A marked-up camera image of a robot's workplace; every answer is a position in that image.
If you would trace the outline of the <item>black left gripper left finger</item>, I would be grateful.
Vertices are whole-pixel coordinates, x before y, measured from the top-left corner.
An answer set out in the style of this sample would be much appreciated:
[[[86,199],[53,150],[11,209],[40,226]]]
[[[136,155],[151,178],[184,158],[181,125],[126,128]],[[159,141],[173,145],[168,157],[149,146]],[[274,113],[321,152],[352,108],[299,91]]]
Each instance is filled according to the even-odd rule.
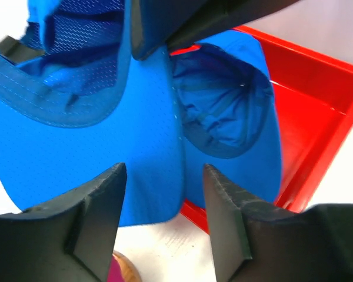
[[[47,202],[0,215],[0,281],[107,281],[126,180],[118,163]]]

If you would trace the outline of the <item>magenta cap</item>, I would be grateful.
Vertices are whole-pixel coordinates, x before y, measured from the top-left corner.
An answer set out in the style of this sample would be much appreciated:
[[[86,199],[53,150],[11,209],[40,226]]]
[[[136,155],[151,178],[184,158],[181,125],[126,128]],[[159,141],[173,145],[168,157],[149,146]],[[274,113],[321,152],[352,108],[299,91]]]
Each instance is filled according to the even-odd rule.
[[[120,264],[114,254],[112,255],[107,282],[124,282]]]

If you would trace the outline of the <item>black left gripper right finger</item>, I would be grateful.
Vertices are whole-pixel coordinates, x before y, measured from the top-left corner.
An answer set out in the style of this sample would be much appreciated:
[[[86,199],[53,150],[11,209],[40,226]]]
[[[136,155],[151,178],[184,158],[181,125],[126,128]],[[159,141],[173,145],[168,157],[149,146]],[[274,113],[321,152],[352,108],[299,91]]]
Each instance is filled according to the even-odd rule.
[[[217,281],[353,281],[353,204],[294,213],[204,166]]]

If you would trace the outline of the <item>blue hat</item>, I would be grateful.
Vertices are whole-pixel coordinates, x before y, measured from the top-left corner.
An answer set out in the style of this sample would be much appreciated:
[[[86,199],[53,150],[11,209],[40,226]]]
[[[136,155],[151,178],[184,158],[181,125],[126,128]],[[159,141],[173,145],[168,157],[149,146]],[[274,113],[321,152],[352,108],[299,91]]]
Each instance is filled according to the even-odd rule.
[[[0,180],[26,209],[126,165],[120,225],[175,217],[182,132],[164,48],[131,55],[129,1],[29,1],[14,54],[0,48]]]

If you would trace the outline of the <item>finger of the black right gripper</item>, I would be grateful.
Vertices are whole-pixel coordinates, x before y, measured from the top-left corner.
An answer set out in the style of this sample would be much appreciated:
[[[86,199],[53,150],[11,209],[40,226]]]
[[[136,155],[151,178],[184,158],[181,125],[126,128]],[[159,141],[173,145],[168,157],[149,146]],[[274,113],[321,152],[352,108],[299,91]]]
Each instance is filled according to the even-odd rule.
[[[162,45],[169,51],[278,12],[297,0],[176,0],[131,2],[131,47],[144,60]]]

